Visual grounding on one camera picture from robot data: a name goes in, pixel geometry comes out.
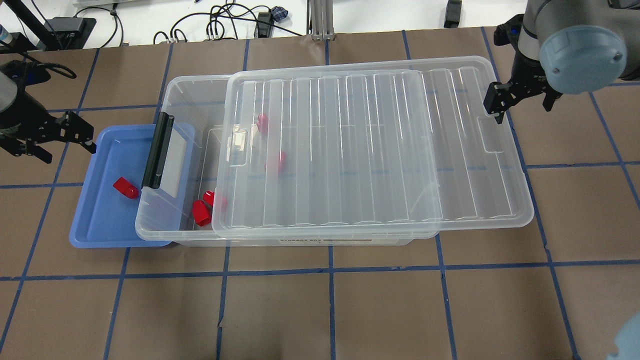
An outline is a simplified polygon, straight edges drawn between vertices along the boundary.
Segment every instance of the white surface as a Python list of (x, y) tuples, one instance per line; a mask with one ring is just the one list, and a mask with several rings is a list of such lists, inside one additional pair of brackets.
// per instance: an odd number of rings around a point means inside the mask
[[(23, 0), (26, 6), (33, 9), (30, 0)], [(125, 42), (131, 45), (151, 44), (156, 31), (169, 32), (171, 26), (182, 16), (193, 12), (209, 12), (211, 6), (221, 5), (224, 0), (202, 0), (195, 4), (193, 0), (137, 0), (118, 5), (118, 14), (125, 28)], [(249, 8), (256, 5), (269, 7), (283, 6), (289, 11), (289, 18), (279, 23), (287, 29), (305, 33), (307, 20), (307, 2), (305, 0), (238, 0)], [(463, 0), (460, 27), (495, 26), (513, 15), (525, 10), (526, 0)], [(48, 18), (56, 16), (70, 17), (77, 9), (71, 0), (36, 0), (42, 13)], [(333, 17), (336, 33), (362, 33), (376, 31), (397, 31), (413, 29), (437, 29), (444, 23), (446, 0), (334, 0)], [(98, 20), (91, 37), (85, 47), (98, 47), (111, 36), (114, 20), (108, 12), (88, 10), (81, 15)], [(199, 15), (184, 20), (178, 26), (185, 32), (189, 41), (206, 39), (205, 25), (207, 16)], [(226, 36), (232, 35), (232, 27), (228, 19), (223, 20), (227, 29)], [(11, 32), (20, 31), (22, 27), (6, 4), (0, 5), (0, 24)], [(236, 21), (238, 35), (241, 38), (252, 38), (255, 24), (248, 21)], [(27, 36), (32, 42), (36, 37), (27, 29)], [(290, 34), (274, 29), (274, 37), (290, 36)], [(120, 32), (110, 46), (119, 43)]]

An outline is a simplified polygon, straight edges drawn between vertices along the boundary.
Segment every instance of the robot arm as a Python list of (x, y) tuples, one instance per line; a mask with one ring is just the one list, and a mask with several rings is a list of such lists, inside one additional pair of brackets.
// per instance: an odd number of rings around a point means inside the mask
[(0, 147), (14, 156), (27, 154), (48, 164), (52, 156), (41, 143), (78, 143), (95, 154), (91, 124), (73, 111), (53, 117), (25, 91), (27, 85), (50, 79), (47, 69), (62, 73), (47, 64), (17, 60), (0, 67)]
[(640, 79), (640, 0), (529, 0), (493, 34), (516, 51), (507, 83), (491, 83), (489, 114), (544, 93), (550, 111), (563, 94), (595, 91), (615, 79)]

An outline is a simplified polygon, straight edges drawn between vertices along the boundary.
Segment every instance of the blue cap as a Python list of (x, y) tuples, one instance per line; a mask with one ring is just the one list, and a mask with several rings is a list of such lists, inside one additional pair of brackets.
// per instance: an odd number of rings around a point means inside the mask
[(627, 47), (611, 30), (571, 26), (542, 44), (540, 63), (552, 88), (579, 94), (601, 89), (620, 77), (627, 66)]

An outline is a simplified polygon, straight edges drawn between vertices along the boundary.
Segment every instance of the black connector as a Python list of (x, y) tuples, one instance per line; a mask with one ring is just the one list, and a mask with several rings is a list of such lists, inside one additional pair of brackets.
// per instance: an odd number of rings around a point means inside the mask
[(255, 23), (255, 31), (253, 32), (253, 37), (255, 38), (270, 38), (273, 33), (273, 14), (271, 12), (262, 12), (258, 13), (258, 20), (268, 22), (269, 24), (265, 24), (262, 22)]
[[(45, 27), (58, 37), (64, 50), (82, 49), (95, 23), (90, 17), (55, 17), (47, 20)], [(38, 47), (44, 48), (44, 45), (38, 44)]]
[(447, 11), (444, 17), (445, 28), (457, 28), (460, 24), (460, 13), (462, 12), (462, 0), (449, 0)]

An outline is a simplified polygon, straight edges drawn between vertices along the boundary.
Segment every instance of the black cable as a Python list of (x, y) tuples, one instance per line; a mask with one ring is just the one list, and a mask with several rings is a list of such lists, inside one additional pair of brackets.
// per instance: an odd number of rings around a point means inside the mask
[[(219, 16), (220, 16), (220, 17), (223, 17), (223, 18), (225, 18), (225, 19), (231, 19), (231, 18), (230, 18), (230, 17), (228, 17), (228, 16), (223, 16), (223, 15), (219, 15)], [(259, 23), (259, 24), (265, 24), (265, 25), (271, 26), (272, 28), (276, 28), (276, 29), (280, 29), (280, 30), (282, 30), (282, 31), (286, 31), (286, 32), (288, 32), (288, 33), (290, 33), (290, 34), (293, 34), (293, 35), (298, 35), (299, 37), (303, 36), (302, 34), (299, 34), (299, 33), (295, 32), (295, 31), (291, 31), (291, 30), (289, 30), (289, 29), (283, 28), (283, 27), (281, 27), (281, 26), (277, 26), (277, 25), (275, 25), (275, 24), (270, 24), (270, 23), (268, 23), (268, 22), (266, 22), (266, 21), (262, 21), (262, 20), (245, 19), (244, 17), (236, 17), (236, 18), (235, 18), (235, 20), (253, 21), (253, 22), (257, 22), (257, 23)]]
[(124, 45), (124, 25), (122, 25), (122, 20), (118, 15), (114, 15), (118, 22), (120, 23), (120, 46)]
[(91, 10), (91, 9), (104, 10), (104, 11), (106, 11), (106, 12), (111, 12), (111, 10), (109, 10), (109, 9), (105, 9), (105, 8), (101, 8), (101, 7), (99, 7), (99, 6), (88, 6), (88, 7), (86, 7), (86, 8), (83, 8), (83, 9), (80, 9), (80, 10), (76, 11), (76, 14), (74, 15), (74, 17), (78, 17), (78, 14), (79, 14), (79, 13), (81, 13), (81, 12), (83, 12), (83, 11), (86, 11), (86, 10)]
[(11, 46), (10, 44), (7, 44), (6, 42), (0, 40), (0, 44), (3, 44), (4, 46), (8, 47), (9, 50), (13, 51), (16, 54), (20, 54), (22, 56), (24, 56), (25, 58), (33, 61), (35, 63), (35, 66), (37, 67), (43, 67), (45, 69), (49, 69), (57, 74), (60, 74), (62, 76), (64, 76), (65, 78), (69, 78), (69, 79), (75, 79), (77, 78), (77, 74), (71, 70), (70, 68), (58, 64), (58, 63), (43, 63), (40, 60), (34, 58), (33, 56), (29, 55), (27, 52), (23, 52), (23, 51), (19, 51), (18, 49), (14, 48), (13, 46)]
[[(212, 23), (212, 22), (216, 22), (216, 25), (217, 25), (217, 24), (220, 24), (220, 26), (222, 26), (222, 35), (220, 35), (220, 37), (219, 37), (219, 38), (217, 38), (217, 39), (216, 39), (216, 37), (215, 37), (212, 33), (210, 33), (210, 32), (209, 32), (209, 28), (210, 28), (210, 26), (211, 26), (211, 23)], [(206, 31), (207, 31), (207, 35), (210, 35), (210, 36), (213, 38), (212, 40), (219, 40), (219, 39), (221, 39), (221, 38), (224, 38), (224, 37), (225, 37), (225, 32), (226, 32), (226, 31), (225, 31), (225, 26), (224, 26), (224, 24), (222, 24), (218, 19), (213, 19), (212, 21), (210, 21), (210, 22), (207, 24), (207, 29), (206, 29)]]
[(154, 45), (156, 44), (156, 37), (158, 35), (164, 35), (164, 38), (166, 39), (167, 42), (169, 42), (169, 36), (164, 32), (164, 31), (158, 31), (155, 35), (154, 35)]
[(175, 38), (175, 41), (178, 41), (178, 31), (180, 31), (180, 33), (182, 33), (182, 37), (184, 38), (184, 42), (188, 42), (187, 35), (185, 35), (184, 31), (182, 31), (180, 29), (173, 30), (173, 37)]
[(113, 33), (111, 34), (111, 37), (109, 37), (109, 40), (107, 40), (102, 46), (100, 46), (100, 48), (102, 49), (103, 47), (109, 45), (109, 43), (113, 40), (113, 38), (116, 37), (116, 34), (118, 33), (118, 23), (120, 23), (120, 46), (122, 46), (122, 44), (124, 44), (124, 26), (122, 25), (122, 19), (120, 19), (120, 17), (118, 16), (118, 14), (116, 13), (116, 6), (118, 4), (114, 4), (113, 8), (111, 10), (107, 9), (107, 8), (101, 8), (99, 6), (87, 6), (86, 8), (82, 8), (78, 11), (76, 11), (76, 13), (74, 14), (74, 17), (78, 17), (78, 14), (80, 14), (83, 11), (87, 11), (87, 10), (104, 10), (106, 12), (109, 12), (109, 14), (111, 16), (113, 16), (113, 20), (116, 24), (115, 29), (113, 30)]
[(18, 21), (20, 22), (20, 26), (22, 26), (22, 33), (24, 34), (24, 36), (27, 36), (27, 31), (24, 29), (24, 23), (22, 22), (22, 20), (20, 20), (19, 17), (15, 17), (16, 19), (18, 19)]
[[(170, 31), (170, 32), (171, 32), (171, 33), (173, 33), (173, 30), (175, 29), (175, 27), (176, 27), (176, 26), (178, 26), (178, 24), (179, 24), (181, 21), (183, 21), (184, 19), (188, 19), (188, 18), (190, 18), (190, 17), (192, 17), (192, 16), (196, 16), (196, 15), (210, 15), (210, 13), (190, 13), (190, 14), (188, 14), (188, 15), (185, 15), (185, 16), (181, 17), (181, 18), (180, 18), (180, 20), (178, 20), (177, 22), (175, 22), (175, 24), (172, 26), (172, 28), (171, 28), (171, 31)], [(265, 24), (265, 25), (271, 26), (272, 28), (276, 28), (276, 29), (280, 29), (280, 30), (282, 30), (282, 31), (286, 31), (286, 32), (288, 32), (288, 33), (290, 33), (290, 34), (293, 34), (293, 35), (298, 35), (299, 37), (301, 37), (301, 36), (302, 36), (302, 34), (299, 34), (299, 33), (295, 32), (295, 31), (291, 31), (291, 30), (289, 30), (289, 29), (285, 29), (285, 28), (283, 28), (283, 27), (281, 27), (281, 26), (277, 26), (277, 25), (275, 25), (275, 24), (270, 24), (270, 23), (268, 23), (268, 22), (266, 22), (266, 21), (262, 21), (262, 20), (245, 19), (245, 18), (243, 18), (243, 17), (229, 17), (229, 16), (224, 16), (224, 15), (218, 15), (218, 17), (221, 17), (221, 18), (224, 18), (224, 19), (235, 19), (235, 20), (243, 20), (243, 21), (252, 21), (252, 22), (257, 22), (257, 23), (259, 23), (259, 24)]]
[[(217, 36), (218, 36), (218, 24), (220, 24), (220, 26), (222, 26), (222, 27), (223, 27), (222, 35), (220, 35), (219, 37), (221, 37), (221, 38), (222, 38), (222, 37), (224, 37), (224, 36), (225, 36), (224, 25), (222, 25), (222, 22), (218, 21), (218, 15), (220, 15), (222, 12), (226, 12), (226, 13), (227, 13), (227, 14), (229, 14), (230, 16), (232, 15), (232, 14), (229, 12), (229, 9), (228, 9), (228, 8), (224, 8), (223, 6), (220, 6), (220, 5), (214, 5), (214, 6), (212, 6), (212, 7), (211, 7), (211, 10), (209, 10), (209, 13), (210, 13), (210, 15), (209, 15), (209, 24), (208, 24), (207, 26), (208, 26), (209, 32), (211, 33), (211, 36), (212, 36), (213, 38), (215, 38), (215, 37), (217, 37)], [(214, 10), (215, 8), (219, 8), (220, 10), (218, 10), (218, 12), (216, 12), (216, 13), (213, 13), (213, 10)], [(215, 20), (216, 20), (216, 22), (215, 22), (215, 24), (216, 24), (216, 25), (215, 25), (215, 27), (214, 27), (214, 28), (211, 28), (211, 24), (214, 22), (214, 21), (213, 21), (213, 20), (214, 20), (214, 18), (215, 18)], [(235, 34), (236, 39), (237, 39), (237, 38), (238, 38), (238, 32), (237, 32), (237, 29), (236, 29), (236, 23), (234, 22), (234, 20), (233, 20), (233, 19), (231, 19), (231, 26), (232, 26), (232, 27), (233, 27), (233, 29), (234, 29), (234, 34)]]
[(311, 34), (311, 1), (307, 0), (307, 35)]
[(113, 17), (113, 21), (116, 23), (116, 28), (113, 30), (113, 33), (111, 34), (111, 37), (109, 37), (109, 40), (107, 40), (102, 46), (100, 46), (101, 49), (107, 46), (113, 40), (113, 38), (116, 37), (116, 34), (118, 33), (118, 19), (116, 19), (116, 17)]
[(56, 30), (54, 30), (53, 26), (51, 26), (51, 24), (49, 24), (49, 21), (47, 20), (47, 18), (44, 17), (44, 15), (42, 15), (42, 12), (38, 8), (38, 5), (36, 5), (35, 0), (31, 0), (31, 4), (33, 4), (33, 7), (36, 8), (36, 11), (44, 19), (44, 23), (49, 26), (50, 31), (53, 32), (53, 37), (56, 38), (56, 40), (58, 41), (58, 45), (60, 45), (60, 50), (64, 49), (64, 47), (62, 46), (62, 42), (60, 42), (60, 39), (58, 38), (58, 34), (56, 33)]

